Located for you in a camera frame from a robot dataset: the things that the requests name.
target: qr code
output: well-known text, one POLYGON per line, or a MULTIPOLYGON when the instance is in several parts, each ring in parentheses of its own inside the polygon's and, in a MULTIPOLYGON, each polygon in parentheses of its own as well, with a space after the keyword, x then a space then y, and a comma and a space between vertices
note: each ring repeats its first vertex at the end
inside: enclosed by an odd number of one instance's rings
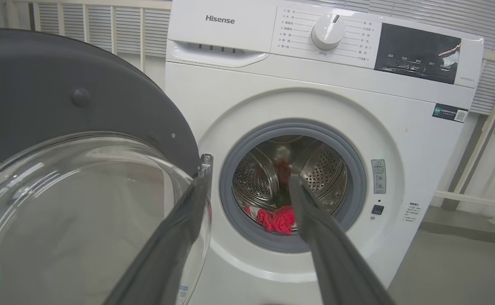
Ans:
POLYGON ((466 120, 466 114, 468 114, 468 111, 466 110, 457 110, 455 120, 464 123, 464 121, 466 120))

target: white railing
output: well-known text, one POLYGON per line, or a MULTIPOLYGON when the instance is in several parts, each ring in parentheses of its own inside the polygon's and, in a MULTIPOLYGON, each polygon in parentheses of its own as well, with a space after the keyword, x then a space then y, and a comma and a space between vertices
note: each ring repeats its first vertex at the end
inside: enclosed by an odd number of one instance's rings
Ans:
POLYGON ((140 70, 145 72, 145 10, 170 10, 171 2, 164 0, 39 0, 32 2, 27 0, 6 0, 6 16, 9 28, 19 28, 19 11, 17 3, 32 3, 35 30, 40 31, 40 8, 42 4, 56 4, 59 34, 65 36, 65 14, 63 6, 65 4, 80 4, 83 10, 83 41, 89 43, 89 9, 88 6, 109 6, 110 7, 110 31, 112 53, 117 55, 117 23, 116 8, 140 8, 140 70))
MULTIPOLYGON (((7 9, 7 19, 8 25, 10 28, 19 28, 19 15, 16 3, 32 3, 33 4, 33 12, 34 12, 34 24, 36 31, 40 31, 40 14, 39 14, 39 3, 46 4, 56 4, 57 12, 58 12, 58 21, 59 21, 59 33, 60 35, 65 35, 65 21, 64 21, 64 12, 63 5, 65 4, 81 4, 83 6, 83 40, 85 42, 90 41, 90 33, 89 33, 89 16, 88 16, 88 6, 109 6, 110 7, 110 29, 111 29, 111 42, 112 42, 112 53, 117 54, 117 24, 116 24, 116 8, 140 8, 140 69, 145 72, 145 10, 146 9, 158 9, 158 10, 170 10, 171 2, 164 0, 39 0, 38 2, 28 2, 24 0, 6 0, 6 9, 7 9)), ((485 52, 484 60, 495 62, 495 52, 485 52)), ((490 112, 481 136, 474 148, 472 155, 464 169, 464 172, 459 179, 459 183, 455 187, 454 191, 436 191, 434 194, 436 197, 442 197, 447 199, 453 199, 463 202, 476 203, 478 205, 485 206, 493 206, 495 207, 495 200, 484 199, 481 197, 470 196, 466 194, 461 194, 461 189, 463 189, 464 184, 466 183, 470 174, 472 174, 472 170, 474 169, 474 165, 476 161, 481 157, 482 151, 488 140, 490 138, 490 134, 495 128, 495 103, 490 112)), ((495 176, 495 168, 490 175, 490 178, 487 182, 487 187, 492 184, 492 181, 495 176)), ((495 216, 490 220, 493 224, 495 224, 495 216)))
MULTIPOLYGON (((485 52, 483 55, 483 59, 491 62, 495 62, 495 52, 485 52)), ((484 199, 481 197, 475 197, 475 196, 470 196, 470 195, 465 195, 461 194, 461 190, 464 187, 464 184, 466 184, 466 181, 468 180, 468 177, 470 174, 472 174, 472 170, 474 170, 474 166, 476 162, 481 158, 482 151, 484 150, 484 147, 488 144, 488 141, 490 139, 490 135, 493 133, 495 128, 495 103, 494 106, 485 121, 483 125, 483 129, 481 132, 481 135, 478 139, 478 142, 476 144, 476 147, 474 147, 474 150, 472 151, 472 155, 470 156, 468 163, 466 164, 466 168, 464 169, 464 172, 462 173, 459 182, 457 183, 455 189, 453 191, 436 191, 434 196, 436 197, 442 197, 442 198, 447 198, 447 199, 452 199, 452 200, 458 200, 458 201, 464 201, 464 202, 470 202, 470 203, 476 203, 478 205, 485 205, 485 206, 492 206, 495 207, 495 200, 490 200, 490 199, 484 199)), ((488 188, 492 184, 493 180, 495 177, 495 167, 493 168, 492 172, 490 173, 490 177, 487 181, 487 185, 484 188, 483 194, 485 195, 488 188)), ((495 215, 493 218, 489 220, 492 224, 495 224, 495 215)))

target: hisense logo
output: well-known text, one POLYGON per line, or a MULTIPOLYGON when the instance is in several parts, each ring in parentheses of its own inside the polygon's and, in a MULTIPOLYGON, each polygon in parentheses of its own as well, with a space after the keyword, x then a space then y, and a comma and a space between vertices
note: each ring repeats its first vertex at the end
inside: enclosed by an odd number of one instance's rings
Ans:
POLYGON ((214 16, 208 16, 208 15, 206 15, 206 21, 232 23, 234 25, 234 19, 216 18, 214 16))

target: sticker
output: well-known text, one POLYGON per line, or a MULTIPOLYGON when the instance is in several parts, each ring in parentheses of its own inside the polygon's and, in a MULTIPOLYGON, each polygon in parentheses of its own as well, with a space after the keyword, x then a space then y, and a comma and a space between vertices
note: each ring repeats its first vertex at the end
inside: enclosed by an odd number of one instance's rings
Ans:
POLYGON ((176 296, 176 305, 183 305, 185 299, 187 298, 187 291, 189 290, 188 286, 180 285, 178 288, 178 295, 176 296))
POLYGON ((385 160, 372 160, 372 172, 374 173, 374 194, 387 193, 385 160))
POLYGON ((406 213, 402 217, 405 222, 415 222, 420 216, 420 206, 418 203, 410 202, 406 213))
POLYGON ((453 120, 455 122, 464 123, 464 121, 466 120, 466 116, 468 116, 468 110, 457 108, 455 106, 436 104, 432 116, 441 119, 453 120))

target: control knob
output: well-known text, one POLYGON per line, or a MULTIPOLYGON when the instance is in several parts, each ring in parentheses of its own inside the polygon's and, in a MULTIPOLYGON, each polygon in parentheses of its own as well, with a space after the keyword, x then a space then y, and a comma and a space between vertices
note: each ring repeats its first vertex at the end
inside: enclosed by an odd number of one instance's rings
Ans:
POLYGON ((340 15, 329 13, 321 16, 311 30, 311 40, 321 50, 335 48, 344 38, 346 23, 340 15))

